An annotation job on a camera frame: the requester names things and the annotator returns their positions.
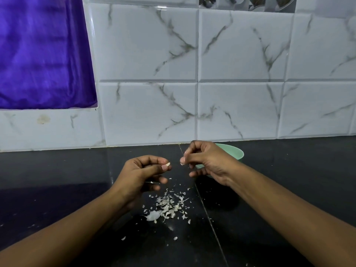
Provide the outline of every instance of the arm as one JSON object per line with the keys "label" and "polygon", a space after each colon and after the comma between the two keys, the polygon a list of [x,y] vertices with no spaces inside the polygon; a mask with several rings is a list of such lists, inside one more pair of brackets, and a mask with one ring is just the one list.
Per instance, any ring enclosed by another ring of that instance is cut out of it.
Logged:
{"label": "arm", "polygon": [[114,185],[103,195],[58,222],[0,252],[3,267],[65,266],[86,247],[110,219],[133,207],[144,190],[159,190],[145,181],[167,183],[159,176],[172,167],[162,157],[143,156],[125,163]]}
{"label": "arm", "polygon": [[189,175],[210,174],[231,187],[315,266],[356,266],[355,227],[240,163],[214,143],[192,142],[180,162],[191,168],[204,164]]}

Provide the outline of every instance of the green bowl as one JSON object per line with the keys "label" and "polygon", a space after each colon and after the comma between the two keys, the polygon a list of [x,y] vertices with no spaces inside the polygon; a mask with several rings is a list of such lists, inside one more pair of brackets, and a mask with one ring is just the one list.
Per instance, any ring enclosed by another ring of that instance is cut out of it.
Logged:
{"label": "green bowl", "polygon": [[[244,156],[243,151],[237,147],[227,145],[227,144],[221,144],[221,143],[216,143],[216,145],[219,146],[221,149],[223,149],[225,152],[227,152],[232,157],[236,158],[237,160],[240,160]],[[199,164],[199,165],[196,165],[195,167],[197,169],[201,169],[204,167],[204,165]]]}

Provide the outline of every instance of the tiled wall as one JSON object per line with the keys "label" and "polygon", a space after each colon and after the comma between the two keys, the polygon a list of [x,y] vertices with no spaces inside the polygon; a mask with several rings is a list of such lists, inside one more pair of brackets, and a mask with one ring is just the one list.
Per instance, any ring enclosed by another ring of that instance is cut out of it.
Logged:
{"label": "tiled wall", "polygon": [[356,17],[315,1],[84,0],[98,107],[0,111],[0,150],[356,134]]}

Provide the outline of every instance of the black countertop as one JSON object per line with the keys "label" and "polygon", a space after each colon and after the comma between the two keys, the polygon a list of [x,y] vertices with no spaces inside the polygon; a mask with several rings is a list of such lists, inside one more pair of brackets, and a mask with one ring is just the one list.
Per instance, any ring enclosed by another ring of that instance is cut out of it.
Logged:
{"label": "black countertop", "polygon": [[[245,164],[356,226],[356,137],[228,144],[244,151]],[[0,153],[0,250],[105,192],[126,160],[153,154],[173,166],[158,196],[167,188],[171,195],[185,192],[188,219],[155,224],[140,206],[99,234],[72,266],[311,266],[231,189],[208,177],[189,178],[179,164],[187,146]],[[145,194],[142,204],[154,210],[149,195],[156,193]]]}

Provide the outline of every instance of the pile of garlic peels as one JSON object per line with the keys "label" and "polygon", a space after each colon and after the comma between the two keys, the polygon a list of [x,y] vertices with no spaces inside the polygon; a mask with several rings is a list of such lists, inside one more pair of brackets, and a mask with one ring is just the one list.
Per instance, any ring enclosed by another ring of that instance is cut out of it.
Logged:
{"label": "pile of garlic peels", "polygon": [[188,218],[187,217],[188,213],[186,211],[184,211],[182,208],[184,208],[185,210],[189,209],[189,207],[184,205],[184,202],[186,200],[188,200],[189,198],[184,199],[184,196],[179,196],[177,194],[173,194],[175,197],[177,197],[179,199],[179,201],[176,203],[174,201],[175,198],[171,195],[167,195],[167,193],[168,193],[168,191],[166,191],[164,193],[163,197],[158,197],[156,200],[156,209],[160,208],[161,210],[150,211],[149,215],[144,216],[144,217],[146,217],[147,221],[154,221],[154,223],[157,223],[157,219],[160,216],[164,217],[163,221],[165,221],[166,219],[174,218],[176,215],[178,215],[178,212],[183,214],[183,216],[182,216],[183,220]]}

